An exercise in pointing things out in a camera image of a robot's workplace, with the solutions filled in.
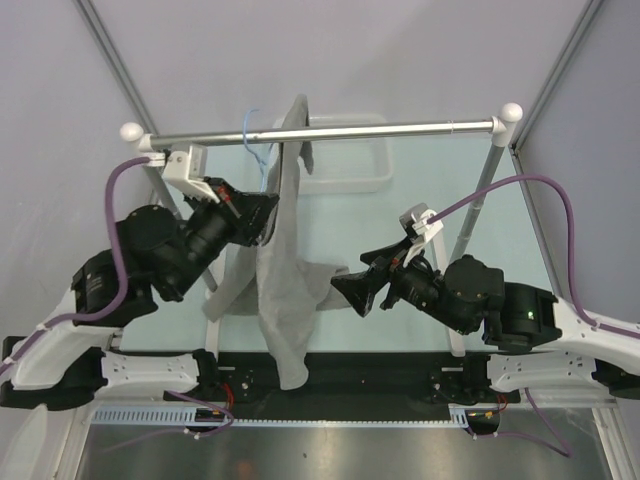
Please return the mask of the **grey t shirt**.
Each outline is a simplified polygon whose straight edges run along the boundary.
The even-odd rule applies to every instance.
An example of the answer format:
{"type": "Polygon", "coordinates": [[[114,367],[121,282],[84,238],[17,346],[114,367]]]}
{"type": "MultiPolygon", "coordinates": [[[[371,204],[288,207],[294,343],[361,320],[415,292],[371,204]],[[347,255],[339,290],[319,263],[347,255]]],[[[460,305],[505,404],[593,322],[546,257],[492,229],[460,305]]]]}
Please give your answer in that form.
{"type": "Polygon", "coordinates": [[[314,170],[309,141],[279,145],[266,191],[279,201],[256,247],[241,247],[226,268],[221,284],[205,300],[210,321],[225,315],[256,316],[270,355],[276,362],[280,388],[295,390],[309,378],[305,364],[317,314],[349,306],[331,279],[346,266],[306,261],[298,255],[297,203],[301,171],[314,170]]]}

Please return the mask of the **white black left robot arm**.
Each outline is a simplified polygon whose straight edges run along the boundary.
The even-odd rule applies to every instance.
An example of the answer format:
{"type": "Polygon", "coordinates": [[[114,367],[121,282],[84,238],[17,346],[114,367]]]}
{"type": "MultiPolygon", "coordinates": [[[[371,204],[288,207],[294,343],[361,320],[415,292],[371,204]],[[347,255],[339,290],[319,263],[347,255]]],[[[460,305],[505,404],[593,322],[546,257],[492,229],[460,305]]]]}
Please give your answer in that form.
{"type": "Polygon", "coordinates": [[[253,247],[276,209],[276,193],[247,193],[222,178],[205,180],[216,199],[188,198],[186,220],[145,205],[125,219],[107,220],[110,247],[74,274],[75,309],[53,316],[29,337],[8,337],[1,370],[6,408],[51,411],[84,406],[99,395],[160,395],[169,390],[207,400],[221,387],[212,355],[203,350],[120,356],[109,340],[157,303],[181,302],[230,244],[253,247]],[[133,361],[132,367],[127,361],[133,361]]]}

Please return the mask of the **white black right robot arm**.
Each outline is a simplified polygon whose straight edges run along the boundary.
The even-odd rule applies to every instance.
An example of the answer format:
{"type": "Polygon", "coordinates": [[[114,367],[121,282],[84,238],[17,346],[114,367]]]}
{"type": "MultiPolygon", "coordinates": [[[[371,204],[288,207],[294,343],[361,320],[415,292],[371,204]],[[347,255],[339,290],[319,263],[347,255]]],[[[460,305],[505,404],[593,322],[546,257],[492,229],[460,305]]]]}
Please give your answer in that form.
{"type": "Polygon", "coordinates": [[[579,313],[576,304],[534,286],[507,282],[498,268],[471,255],[434,269],[403,240],[361,255],[367,270],[336,275],[332,286],[360,315],[399,301],[460,335],[481,332],[498,348],[486,367],[463,373],[461,388],[473,401],[495,391],[526,387],[589,385],[615,398],[639,397],[639,329],[629,322],[579,313]]]}

